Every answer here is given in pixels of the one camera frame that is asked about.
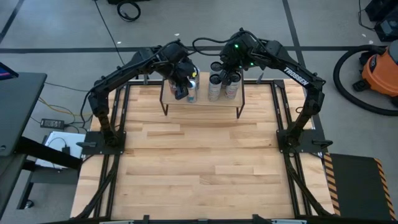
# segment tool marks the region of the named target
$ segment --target power adapter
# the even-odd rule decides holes
[[[41,128],[53,128],[53,129],[60,129],[63,130],[65,128],[65,122],[62,120],[56,120],[56,119],[42,119],[42,122],[40,122],[40,127]]]
[[[63,153],[66,153],[66,154],[68,154],[68,155],[70,155],[70,147],[69,147],[69,146],[63,147],[63,148],[62,148],[62,152],[63,152]]]

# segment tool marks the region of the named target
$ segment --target vacuum hose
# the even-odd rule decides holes
[[[368,103],[363,102],[362,100],[358,99],[357,97],[353,96],[351,93],[349,93],[341,84],[340,81],[340,70],[341,66],[344,64],[344,62],[351,57],[352,55],[362,52],[362,51],[369,51],[374,54],[383,54],[385,52],[384,47],[378,47],[375,45],[361,45],[359,47],[355,47],[347,53],[345,53],[339,61],[337,61],[337,64],[335,66],[335,69],[333,71],[333,81],[336,85],[337,90],[340,92],[340,94],[343,95],[348,101],[352,102],[356,106],[363,108],[367,111],[381,114],[381,115],[386,115],[386,116],[398,116],[398,110],[387,110],[383,108],[378,108],[377,106],[370,105]]]

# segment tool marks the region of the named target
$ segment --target cylindrical container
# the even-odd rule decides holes
[[[198,71],[194,72],[192,74],[192,77],[195,79],[195,84],[197,85],[197,90],[199,90],[199,86],[200,86],[200,72],[199,69]]]
[[[209,79],[209,101],[217,101],[221,93],[221,79],[217,74],[211,75]]]
[[[194,103],[198,99],[197,84],[195,83],[195,80],[189,80],[189,82],[191,83],[191,87],[188,87],[187,100],[189,103]]]
[[[173,83],[173,81],[169,81],[170,92],[174,95],[177,91],[177,86]]]
[[[241,75],[238,73],[234,73],[230,76],[231,84],[227,85],[225,88],[225,98],[229,100],[235,99],[236,93],[239,89],[239,84],[241,82]]]
[[[211,63],[211,65],[210,65],[210,75],[220,74],[221,70],[222,70],[221,63],[219,63],[219,62]]]

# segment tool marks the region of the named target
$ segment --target computer monitor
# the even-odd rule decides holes
[[[18,78],[18,73],[14,72],[11,70],[11,68],[0,62],[0,80],[6,80],[10,78]]]

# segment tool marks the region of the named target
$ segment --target black desk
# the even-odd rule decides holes
[[[44,87],[44,73],[20,73],[0,81],[0,219],[22,169],[34,170],[28,155],[78,170],[81,160],[22,136]]]

